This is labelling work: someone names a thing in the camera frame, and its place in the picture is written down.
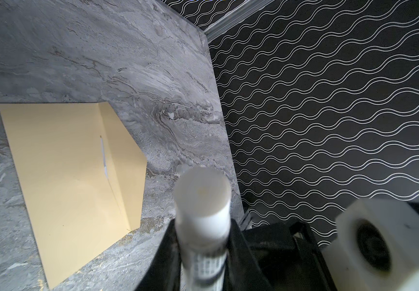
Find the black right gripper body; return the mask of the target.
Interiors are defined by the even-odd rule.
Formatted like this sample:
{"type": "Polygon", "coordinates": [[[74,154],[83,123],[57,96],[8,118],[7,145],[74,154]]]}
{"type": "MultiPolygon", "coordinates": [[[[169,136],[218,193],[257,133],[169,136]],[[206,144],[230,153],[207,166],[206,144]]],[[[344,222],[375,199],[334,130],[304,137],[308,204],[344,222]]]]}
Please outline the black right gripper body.
{"type": "Polygon", "coordinates": [[[266,291],[335,291],[310,225],[300,220],[242,231],[266,291]]]}

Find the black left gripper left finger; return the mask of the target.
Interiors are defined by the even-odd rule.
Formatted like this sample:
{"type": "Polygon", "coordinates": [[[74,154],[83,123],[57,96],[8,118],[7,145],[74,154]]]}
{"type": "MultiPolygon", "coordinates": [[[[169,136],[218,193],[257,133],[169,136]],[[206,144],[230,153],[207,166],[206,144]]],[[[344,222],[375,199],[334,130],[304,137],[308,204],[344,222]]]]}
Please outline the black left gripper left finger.
{"type": "Polygon", "coordinates": [[[180,249],[175,219],[170,220],[163,239],[136,291],[179,291],[181,278],[180,249]]]}

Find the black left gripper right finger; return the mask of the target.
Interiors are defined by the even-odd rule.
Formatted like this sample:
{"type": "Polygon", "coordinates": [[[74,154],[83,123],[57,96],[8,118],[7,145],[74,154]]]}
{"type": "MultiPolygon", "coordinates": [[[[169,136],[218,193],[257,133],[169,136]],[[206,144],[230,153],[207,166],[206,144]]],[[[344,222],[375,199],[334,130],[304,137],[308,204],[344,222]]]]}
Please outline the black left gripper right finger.
{"type": "Polygon", "coordinates": [[[231,219],[225,266],[226,291],[272,291],[237,222],[231,219]]]}

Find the small glue stick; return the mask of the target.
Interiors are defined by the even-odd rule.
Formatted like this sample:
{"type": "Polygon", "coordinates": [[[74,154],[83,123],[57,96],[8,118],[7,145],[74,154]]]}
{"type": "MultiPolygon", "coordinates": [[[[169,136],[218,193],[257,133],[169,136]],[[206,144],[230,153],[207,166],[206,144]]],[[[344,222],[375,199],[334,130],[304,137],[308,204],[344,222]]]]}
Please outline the small glue stick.
{"type": "Polygon", "coordinates": [[[231,195],[229,179],[210,167],[193,167],[175,184],[175,230],[188,291],[223,289],[231,195]]]}

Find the tan kraft envelope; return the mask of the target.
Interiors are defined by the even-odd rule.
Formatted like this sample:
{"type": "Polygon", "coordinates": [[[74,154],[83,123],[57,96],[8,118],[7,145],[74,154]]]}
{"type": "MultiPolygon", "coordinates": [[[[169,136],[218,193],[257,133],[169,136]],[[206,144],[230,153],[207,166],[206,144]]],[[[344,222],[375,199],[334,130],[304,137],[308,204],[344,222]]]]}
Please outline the tan kraft envelope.
{"type": "Polygon", "coordinates": [[[0,115],[54,288],[140,227],[147,159],[107,102],[0,104],[0,115]]]}

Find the blue floral letter paper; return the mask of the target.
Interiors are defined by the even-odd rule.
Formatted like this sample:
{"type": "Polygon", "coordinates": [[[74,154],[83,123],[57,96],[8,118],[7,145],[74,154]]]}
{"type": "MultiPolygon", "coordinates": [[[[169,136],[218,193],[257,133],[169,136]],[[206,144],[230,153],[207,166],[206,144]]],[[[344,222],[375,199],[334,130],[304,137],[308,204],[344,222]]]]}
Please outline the blue floral letter paper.
{"type": "Polygon", "coordinates": [[[100,144],[101,144],[101,154],[102,154],[104,172],[105,172],[106,178],[109,180],[109,175],[108,175],[108,172],[107,172],[105,145],[104,145],[103,137],[101,135],[100,135],[100,144]]]}

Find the aluminium corner post right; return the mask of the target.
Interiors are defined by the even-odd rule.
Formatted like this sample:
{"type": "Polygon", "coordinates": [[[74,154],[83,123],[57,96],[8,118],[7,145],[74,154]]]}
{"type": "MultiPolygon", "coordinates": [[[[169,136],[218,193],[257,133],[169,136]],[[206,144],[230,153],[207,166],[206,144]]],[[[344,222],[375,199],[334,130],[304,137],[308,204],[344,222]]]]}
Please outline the aluminium corner post right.
{"type": "Polygon", "coordinates": [[[273,0],[249,0],[245,1],[234,10],[228,12],[225,16],[220,18],[214,24],[211,24],[204,30],[208,44],[225,34],[228,30],[232,29],[251,15],[264,9],[273,0]]]}

